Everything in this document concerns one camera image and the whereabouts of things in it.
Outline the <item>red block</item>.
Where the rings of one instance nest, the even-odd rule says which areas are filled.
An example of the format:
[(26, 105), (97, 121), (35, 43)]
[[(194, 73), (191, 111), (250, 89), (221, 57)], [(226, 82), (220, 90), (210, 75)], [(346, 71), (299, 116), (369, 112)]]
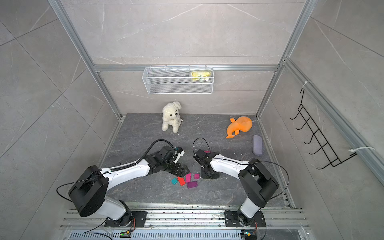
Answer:
[(178, 180), (178, 182), (179, 182), (179, 184), (180, 184), (181, 186), (184, 186), (184, 185), (186, 184), (184, 178), (177, 177), (177, 180)]

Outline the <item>teal cube block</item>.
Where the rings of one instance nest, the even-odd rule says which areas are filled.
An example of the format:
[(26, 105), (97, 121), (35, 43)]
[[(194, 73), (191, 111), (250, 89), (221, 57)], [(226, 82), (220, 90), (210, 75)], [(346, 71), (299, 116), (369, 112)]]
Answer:
[(171, 182), (172, 182), (173, 185), (175, 185), (175, 184), (178, 183), (178, 180), (176, 178), (174, 178), (174, 179), (171, 180)]

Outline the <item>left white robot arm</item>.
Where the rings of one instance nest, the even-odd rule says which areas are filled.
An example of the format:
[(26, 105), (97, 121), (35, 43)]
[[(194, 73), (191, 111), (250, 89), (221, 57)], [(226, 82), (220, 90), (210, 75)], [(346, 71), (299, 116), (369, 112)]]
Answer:
[(128, 226), (134, 222), (132, 211), (124, 201), (107, 197), (107, 191), (130, 180), (161, 171), (184, 177), (190, 172), (185, 164), (179, 163), (184, 153), (181, 147), (174, 147), (168, 142), (152, 154), (146, 150), (142, 157), (128, 164), (102, 169), (90, 166), (72, 184), (69, 197), (82, 218), (97, 214), (106, 217), (107, 224)]

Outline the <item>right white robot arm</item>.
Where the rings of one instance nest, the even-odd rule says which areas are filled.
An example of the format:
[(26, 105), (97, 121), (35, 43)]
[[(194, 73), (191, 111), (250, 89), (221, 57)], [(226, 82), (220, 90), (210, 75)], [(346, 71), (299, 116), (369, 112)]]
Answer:
[(199, 150), (194, 159), (201, 166), (203, 179), (215, 180), (220, 173), (238, 179), (246, 193), (246, 199), (237, 211), (235, 224), (244, 227), (252, 225), (254, 216), (264, 208), (278, 190), (278, 181), (273, 177), (263, 162), (252, 159), (249, 162), (226, 158), (218, 153)]

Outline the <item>purple block flat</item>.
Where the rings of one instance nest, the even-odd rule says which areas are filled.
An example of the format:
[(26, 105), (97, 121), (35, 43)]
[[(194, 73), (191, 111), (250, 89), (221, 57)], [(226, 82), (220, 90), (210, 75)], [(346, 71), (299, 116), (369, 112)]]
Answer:
[(198, 186), (198, 182), (197, 181), (192, 181), (192, 182), (187, 183), (187, 188), (188, 189), (196, 188), (197, 186)]

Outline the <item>white plush dog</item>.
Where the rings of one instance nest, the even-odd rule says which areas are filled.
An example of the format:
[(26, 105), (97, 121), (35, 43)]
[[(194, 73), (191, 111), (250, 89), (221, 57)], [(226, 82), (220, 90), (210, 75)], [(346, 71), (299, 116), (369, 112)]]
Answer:
[(179, 102), (168, 103), (163, 107), (163, 123), (162, 123), (162, 131), (166, 131), (169, 126), (172, 126), (173, 133), (177, 133), (179, 131), (179, 127), (183, 119), (180, 115), (180, 109), (182, 108)]

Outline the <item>purple glasses case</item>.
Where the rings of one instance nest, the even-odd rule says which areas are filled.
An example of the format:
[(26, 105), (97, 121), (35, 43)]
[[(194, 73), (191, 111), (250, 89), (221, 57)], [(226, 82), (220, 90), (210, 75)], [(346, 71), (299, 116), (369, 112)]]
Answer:
[(261, 136), (253, 136), (252, 150), (256, 156), (261, 156), (263, 154), (263, 139)]

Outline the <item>orange toy watering can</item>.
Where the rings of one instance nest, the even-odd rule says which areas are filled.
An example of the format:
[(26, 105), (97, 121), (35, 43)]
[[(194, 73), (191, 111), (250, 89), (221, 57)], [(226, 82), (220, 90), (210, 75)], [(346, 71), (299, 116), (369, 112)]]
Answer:
[(253, 121), (245, 116), (239, 117), (238, 119), (231, 118), (231, 124), (227, 128), (227, 139), (234, 138), (240, 132), (248, 132), (252, 126)]

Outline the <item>yellow packet in basket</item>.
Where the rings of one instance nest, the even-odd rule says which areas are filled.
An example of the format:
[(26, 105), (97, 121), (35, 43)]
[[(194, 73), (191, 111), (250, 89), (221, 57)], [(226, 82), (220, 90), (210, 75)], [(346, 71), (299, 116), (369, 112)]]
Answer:
[(189, 73), (192, 81), (206, 81), (208, 82), (212, 77), (211, 71), (191, 71)]

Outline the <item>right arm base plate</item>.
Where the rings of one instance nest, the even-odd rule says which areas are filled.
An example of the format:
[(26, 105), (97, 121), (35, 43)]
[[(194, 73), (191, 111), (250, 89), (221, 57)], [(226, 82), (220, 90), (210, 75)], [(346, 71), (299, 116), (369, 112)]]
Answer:
[(225, 225), (227, 228), (250, 228), (250, 227), (265, 227), (266, 220), (261, 211), (257, 211), (252, 218), (247, 218), (240, 211), (224, 211)]

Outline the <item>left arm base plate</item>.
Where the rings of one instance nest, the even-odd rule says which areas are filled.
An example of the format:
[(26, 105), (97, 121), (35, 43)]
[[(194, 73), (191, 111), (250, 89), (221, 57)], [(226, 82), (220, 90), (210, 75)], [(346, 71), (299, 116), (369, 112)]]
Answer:
[(131, 212), (129, 215), (124, 214), (119, 220), (107, 218), (104, 226), (112, 228), (143, 228), (147, 219), (147, 213), (146, 211)]

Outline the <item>aluminium mounting rail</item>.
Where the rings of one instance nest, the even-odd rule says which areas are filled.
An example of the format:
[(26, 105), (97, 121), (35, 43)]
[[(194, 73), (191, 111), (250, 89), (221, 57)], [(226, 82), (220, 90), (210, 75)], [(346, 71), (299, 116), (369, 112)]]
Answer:
[(299, 209), (264, 208), (250, 226), (235, 223), (236, 206), (129, 203), (133, 219), (125, 227), (106, 217), (81, 218), (68, 210), (55, 240), (313, 240)]

